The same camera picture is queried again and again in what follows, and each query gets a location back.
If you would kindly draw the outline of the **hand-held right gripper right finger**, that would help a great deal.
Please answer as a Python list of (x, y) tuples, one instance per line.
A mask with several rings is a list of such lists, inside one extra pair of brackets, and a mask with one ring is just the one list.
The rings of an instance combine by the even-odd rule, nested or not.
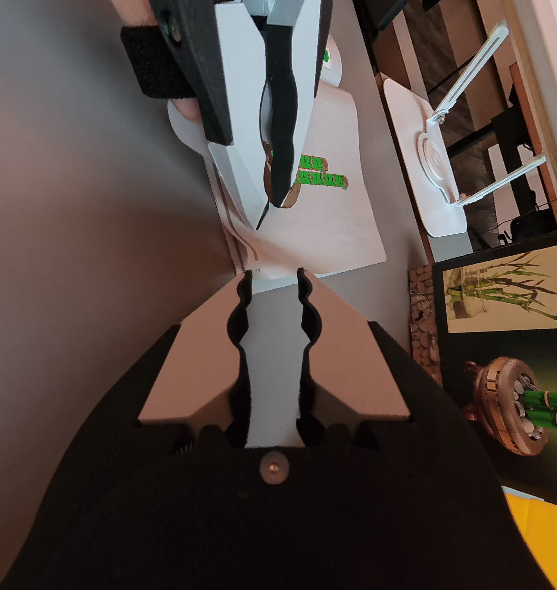
[(297, 432), (320, 444), (332, 426), (355, 435), (365, 423), (404, 423), (410, 411), (369, 321), (309, 270), (297, 270), (301, 327), (308, 338)]

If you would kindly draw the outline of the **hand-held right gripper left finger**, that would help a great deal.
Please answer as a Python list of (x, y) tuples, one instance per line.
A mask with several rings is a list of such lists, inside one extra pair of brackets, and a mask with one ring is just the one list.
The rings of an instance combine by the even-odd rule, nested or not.
[(182, 425), (196, 440), (216, 426), (231, 446), (245, 446), (251, 387), (241, 341), (248, 331), (250, 270), (229, 281), (188, 315), (138, 416), (141, 425)]

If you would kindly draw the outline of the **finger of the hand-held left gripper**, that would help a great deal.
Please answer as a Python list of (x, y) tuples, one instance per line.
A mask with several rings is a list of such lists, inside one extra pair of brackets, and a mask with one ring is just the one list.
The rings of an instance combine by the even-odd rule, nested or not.
[(295, 183), (318, 92), (333, 1), (263, 1), (260, 33), (266, 48), (266, 84), (260, 132), (267, 152), (265, 188), (275, 208)]
[(260, 132), (266, 48), (244, 4), (216, 4), (215, 16), (232, 142), (227, 146), (209, 142), (208, 148), (240, 218), (255, 230), (268, 205)]

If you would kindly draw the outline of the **building instruction booklet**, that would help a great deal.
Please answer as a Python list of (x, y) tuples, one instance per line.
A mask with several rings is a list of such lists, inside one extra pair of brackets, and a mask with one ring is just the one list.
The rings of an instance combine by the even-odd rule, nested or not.
[(203, 156), (235, 272), (252, 271), (253, 293), (296, 284), (300, 267), (324, 277), (386, 261), (363, 180), (356, 105), (339, 87), (341, 78), (341, 54), (329, 35), (304, 153), (326, 158), (329, 173), (345, 176), (347, 188), (297, 184), (293, 205), (269, 210), (259, 230), (247, 228), (233, 209), (202, 124), (186, 120), (168, 101), (173, 131)]

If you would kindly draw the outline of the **grey desk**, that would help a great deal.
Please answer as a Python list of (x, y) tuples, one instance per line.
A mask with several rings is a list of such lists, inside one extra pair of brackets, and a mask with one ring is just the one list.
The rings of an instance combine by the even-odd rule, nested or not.
[(0, 583), (81, 424), (233, 277), (110, 1), (0, 1)]

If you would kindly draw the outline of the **person's left hand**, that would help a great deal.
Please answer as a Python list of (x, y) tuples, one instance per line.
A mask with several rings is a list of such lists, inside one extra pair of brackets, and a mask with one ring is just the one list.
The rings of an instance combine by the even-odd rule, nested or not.
[[(156, 26), (157, 20), (149, 1), (111, 1), (126, 26)], [(201, 112), (196, 98), (172, 99), (176, 110), (186, 119), (201, 122)]]

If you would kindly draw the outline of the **black bamboo set box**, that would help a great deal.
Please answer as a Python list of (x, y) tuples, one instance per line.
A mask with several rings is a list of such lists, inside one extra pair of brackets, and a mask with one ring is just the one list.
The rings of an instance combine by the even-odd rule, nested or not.
[(557, 231), (432, 270), (443, 389), (501, 483), (557, 505)]

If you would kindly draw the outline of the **white document stand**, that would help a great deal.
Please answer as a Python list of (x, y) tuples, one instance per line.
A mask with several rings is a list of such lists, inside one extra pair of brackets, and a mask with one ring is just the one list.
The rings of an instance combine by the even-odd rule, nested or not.
[[(539, 166), (548, 167), (557, 198), (557, 1), (504, 1), (504, 5), (508, 19), (492, 28), (436, 108), (392, 79), (385, 79), (383, 84), (418, 212), (426, 232), (434, 238), (465, 233), (467, 205), (512, 181), (526, 179), (526, 173)], [(540, 154), (474, 195), (461, 195), (440, 126), (508, 37), (515, 48), (516, 65), (539, 135)]]

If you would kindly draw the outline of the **yellow plastic bin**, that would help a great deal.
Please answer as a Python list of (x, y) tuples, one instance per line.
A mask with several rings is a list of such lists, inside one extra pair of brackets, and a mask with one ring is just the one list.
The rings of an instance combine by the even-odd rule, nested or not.
[(508, 487), (503, 490), (520, 534), (557, 589), (557, 505)]

